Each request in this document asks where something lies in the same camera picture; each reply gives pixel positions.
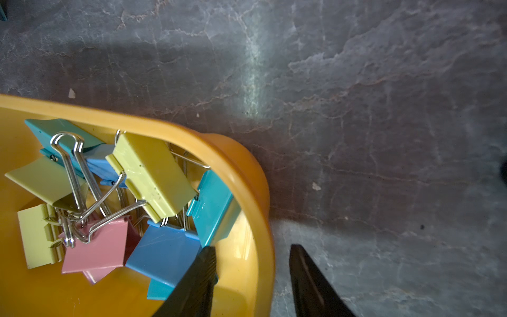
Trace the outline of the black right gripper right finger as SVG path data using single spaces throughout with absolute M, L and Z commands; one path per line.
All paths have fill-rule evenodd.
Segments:
M 290 278 L 297 316 L 354 316 L 300 244 L 290 247 Z

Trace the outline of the blue binder clip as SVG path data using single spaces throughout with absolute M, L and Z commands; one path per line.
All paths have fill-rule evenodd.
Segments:
M 151 220 L 125 266 L 155 281 L 175 288 L 201 251 L 197 235 Z
M 119 178 L 106 161 L 106 156 L 114 150 L 113 145 L 100 141 L 89 133 L 74 131 L 58 131 L 51 136 L 50 148 L 56 153 L 65 167 L 78 207 L 78 217 L 86 218 L 89 215 L 85 196 L 81 190 L 81 179 L 76 174 L 79 171 L 83 175 L 83 181 L 98 202 L 98 208 L 104 216 L 112 214 L 111 209 L 105 202 L 105 196 L 99 189 L 98 180 L 106 182 L 110 186 L 125 186 L 123 178 Z

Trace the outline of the yellow plastic tray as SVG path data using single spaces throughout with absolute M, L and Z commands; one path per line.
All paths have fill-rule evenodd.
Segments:
M 2 95 L 2 174 L 40 155 L 25 120 L 56 118 L 106 142 L 119 129 L 163 139 L 209 164 L 242 208 L 230 235 L 216 246 L 219 281 L 211 315 L 269 316 L 276 268 L 269 186 L 247 148 L 226 136 L 160 120 Z M 151 316 L 160 307 L 160 302 L 146 298 L 149 280 L 127 268 L 114 270 L 96 285 L 81 274 L 63 274 L 60 264 L 28 269 L 17 212 L 37 204 L 32 194 L 1 177 L 2 316 Z

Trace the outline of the yellow binder clip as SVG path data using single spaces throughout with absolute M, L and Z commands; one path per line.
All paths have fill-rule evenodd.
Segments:
M 198 195 L 161 139 L 122 133 L 106 160 L 119 176 L 116 184 L 125 182 L 137 201 L 94 223 L 85 233 L 71 226 L 82 243 L 90 243 L 96 231 L 137 208 L 142 207 L 158 223 L 177 215 Z
M 49 158 L 38 158 L 5 176 L 51 206 L 79 211 L 65 167 Z
M 43 203 L 17 212 L 22 245 L 28 269 L 61 262 L 65 256 L 59 225 L 47 222 L 56 218 L 53 206 Z

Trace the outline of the teal binder clip bottom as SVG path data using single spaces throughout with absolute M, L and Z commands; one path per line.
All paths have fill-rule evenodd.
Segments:
M 159 282 L 155 279 L 152 279 L 149 284 L 147 299 L 156 301 L 166 301 L 166 299 L 169 298 L 170 295 L 172 294 L 173 290 L 174 287 Z

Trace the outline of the pink binder clip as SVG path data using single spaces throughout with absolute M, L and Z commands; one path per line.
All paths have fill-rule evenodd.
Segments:
M 141 240 L 129 213 L 144 205 L 143 200 L 138 201 L 104 219 L 91 221 L 82 231 L 62 219 L 66 247 L 62 273 L 82 272 L 95 284 L 123 267 Z

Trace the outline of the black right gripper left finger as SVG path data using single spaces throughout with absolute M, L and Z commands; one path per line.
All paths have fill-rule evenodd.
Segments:
M 210 316 L 218 282 L 215 247 L 206 246 L 154 316 Z

